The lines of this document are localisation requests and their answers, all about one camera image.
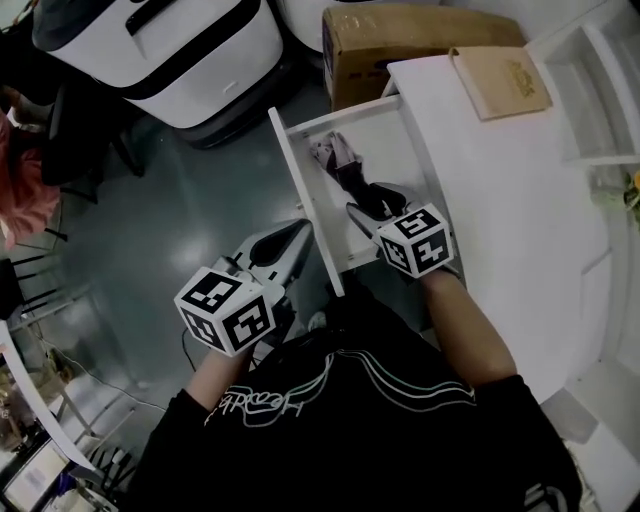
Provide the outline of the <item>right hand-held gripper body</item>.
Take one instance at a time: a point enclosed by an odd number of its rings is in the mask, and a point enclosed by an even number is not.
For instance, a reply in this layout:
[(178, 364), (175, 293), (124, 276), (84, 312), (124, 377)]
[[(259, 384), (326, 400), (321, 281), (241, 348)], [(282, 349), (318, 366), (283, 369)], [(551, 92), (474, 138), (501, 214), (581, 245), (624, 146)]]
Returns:
[(454, 260), (448, 221), (431, 203), (379, 227), (376, 236), (386, 262), (414, 279)]

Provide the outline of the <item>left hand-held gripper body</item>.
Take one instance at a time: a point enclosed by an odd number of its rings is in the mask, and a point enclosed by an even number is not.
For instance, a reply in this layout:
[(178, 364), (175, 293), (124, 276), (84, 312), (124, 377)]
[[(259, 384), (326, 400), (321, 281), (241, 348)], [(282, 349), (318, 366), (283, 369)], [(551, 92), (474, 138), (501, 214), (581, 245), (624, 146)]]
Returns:
[(290, 252), (269, 265), (238, 252), (200, 268), (174, 303), (196, 340), (237, 356), (258, 342), (275, 347), (284, 341), (295, 319), (287, 297), (295, 279), (296, 257)]

